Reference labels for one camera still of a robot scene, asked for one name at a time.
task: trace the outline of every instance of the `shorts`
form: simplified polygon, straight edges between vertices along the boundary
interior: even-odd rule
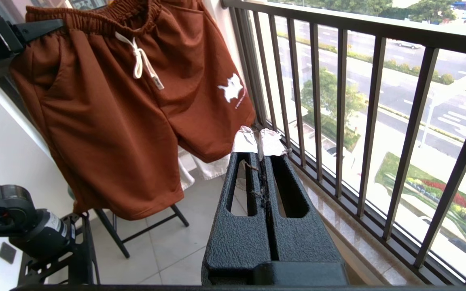
[[[173,205],[183,198],[178,144],[213,162],[254,121],[246,87],[200,0],[27,11],[27,22],[66,24],[32,41],[11,74],[74,191],[76,213],[109,208],[133,220]]]

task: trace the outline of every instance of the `white drawstring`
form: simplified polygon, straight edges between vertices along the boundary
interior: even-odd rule
[[[145,64],[146,70],[148,70],[150,77],[152,78],[152,80],[154,80],[154,83],[156,83],[157,88],[159,90],[163,90],[165,88],[163,86],[163,83],[161,83],[161,80],[156,74],[156,71],[154,70],[154,68],[152,67],[152,64],[150,64],[148,57],[146,57],[145,51],[142,48],[138,48],[138,45],[136,44],[136,38],[133,37],[133,41],[131,42],[130,40],[128,40],[126,37],[119,34],[118,32],[114,32],[114,35],[116,36],[118,40],[131,45],[131,47],[133,48],[133,54],[136,57],[136,65],[134,66],[134,78],[135,79],[141,78],[141,74],[143,72],[143,64]]]

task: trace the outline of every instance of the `elastic waistband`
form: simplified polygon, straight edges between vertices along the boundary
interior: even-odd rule
[[[147,11],[145,24],[139,29],[124,26],[124,22]],[[114,35],[119,32],[126,37],[149,33],[161,12],[160,0],[115,0],[106,7],[92,11],[70,8],[26,7],[26,22],[62,19],[68,29],[87,33]]]

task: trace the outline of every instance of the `metal railing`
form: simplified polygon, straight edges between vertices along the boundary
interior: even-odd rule
[[[420,120],[426,104],[427,93],[431,83],[434,66],[440,49],[451,50],[466,54],[466,35],[452,34],[436,25],[430,25],[429,29],[419,23],[407,23],[399,20],[368,17],[365,15],[354,15],[339,13],[335,11],[324,11],[306,7],[296,7],[270,2],[256,2],[253,0],[222,0],[222,5],[229,8],[238,50],[241,58],[242,69],[246,86],[251,94],[257,112],[256,126],[258,128],[269,127],[279,131],[276,124],[274,111],[275,96],[269,87],[269,75],[266,54],[264,53],[264,41],[262,38],[259,13],[269,16],[269,29],[272,49],[274,51],[274,64],[276,68],[277,87],[283,120],[283,143],[292,149],[290,159],[303,170],[320,188],[325,190],[332,199],[339,203],[344,210],[351,214],[362,226],[385,245],[395,256],[414,271],[423,281],[430,284],[466,284],[462,281],[463,275],[456,276],[458,271],[447,269],[446,265],[429,256],[429,250],[438,233],[443,219],[451,206],[453,198],[458,190],[459,184],[466,173],[466,140],[461,148],[455,166],[448,180],[446,188],[440,198],[438,207],[427,230],[427,234],[419,247],[413,243],[404,231],[399,231],[394,224],[397,208],[399,206],[402,190],[406,180],[407,169],[411,160],[412,152]],[[293,94],[296,103],[296,118],[298,139],[296,143],[290,141],[288,117],[283,89],[283,77],[279,46],[277,42],[277,30],[275,16],[287,19],[287,32],[290,46],[290,64],[292,71]],[[314,139],[316,141],[316,158],[305,154],[303,138],[303,118],[301,114],[300,86],[298,80],[296,35],[294,31],[294,20],[309,23],[310,53],[312,66],[312,95],[314,105]],[[256,47],[253,39],[252,22],[257,35],[261,70],[259,72]],[[322,155],[320,145],[321,138],[321,112],[320,112],[320,76],[318,55],[318,25],[330,26],[338,29],[338,90],[337,90],[337,134],[336,134],[336,162],[335,176],[328,171],[322,170]],[[373,66],[371,70],[371,82],[368,102],[368,115],[366,120],[366,138],[364,140],[364,156],[362,161],[361,181],[358,195],[342,184],[343,155],[341,154],[344,144],[345,120],[345,88],[346,88],[346,61],[347,61],[347,32],[355,31],[375,36]],[[386,217],[382,217],[373,208],[366,206],[366,192],[368,188],[368,177],[370,172],[370,160],[372,156],[373,138],[375,125],[377,123],[377,109],[379,104],[379,89],[381,88],[381,77],[383,72],[384,53],[386,39],[402,40],[425,46],[422,65],[418,76],[412,111],[405,132],[405,143],[392,191],[390,208]],[[264,96],[262,84],[265,84],[266,94]],[[270,121],[266,117],[264,97],[267,98]]]

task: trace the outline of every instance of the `white graphic print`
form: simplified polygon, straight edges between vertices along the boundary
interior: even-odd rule
[[[235,73],[233,73],[233,77],[228,79],[227,86],[219,85],[217,87],[224,90],[224,98],[228,103],[231,103],[231,99],[238,98],[238,93],[244,88],[240,83],[240,78]]]

